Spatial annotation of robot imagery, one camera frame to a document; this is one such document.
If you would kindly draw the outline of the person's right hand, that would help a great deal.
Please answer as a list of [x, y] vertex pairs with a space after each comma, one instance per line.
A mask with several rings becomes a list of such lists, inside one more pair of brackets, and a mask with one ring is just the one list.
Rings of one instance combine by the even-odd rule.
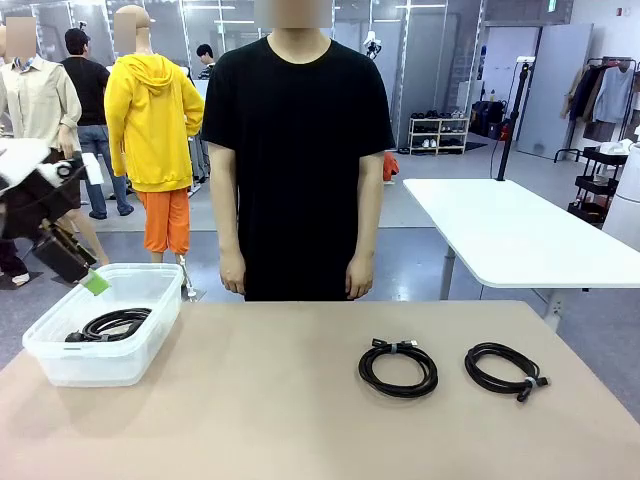
[[240, 252], [226, 252], [220, 255], [220, 278], [226, 290], [245, 295], [245, 274], [245, 261]]

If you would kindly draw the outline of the person's left hand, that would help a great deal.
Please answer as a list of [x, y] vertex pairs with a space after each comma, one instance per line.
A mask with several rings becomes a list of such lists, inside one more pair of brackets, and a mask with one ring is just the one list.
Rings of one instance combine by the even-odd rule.
[[373, 286], [374, 261], [368, 254], [355, 255], [346, 270], [345, 290], [349, 300], [366, 295]]

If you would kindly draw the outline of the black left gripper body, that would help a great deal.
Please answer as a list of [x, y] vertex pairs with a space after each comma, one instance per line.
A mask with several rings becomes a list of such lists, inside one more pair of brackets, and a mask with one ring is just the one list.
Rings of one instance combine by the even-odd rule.
[[82, 162], [40, 163], [18, 185], [1, 195], [2, 239], [38, 239], [44, 220], [55, 223], [80, 208]]

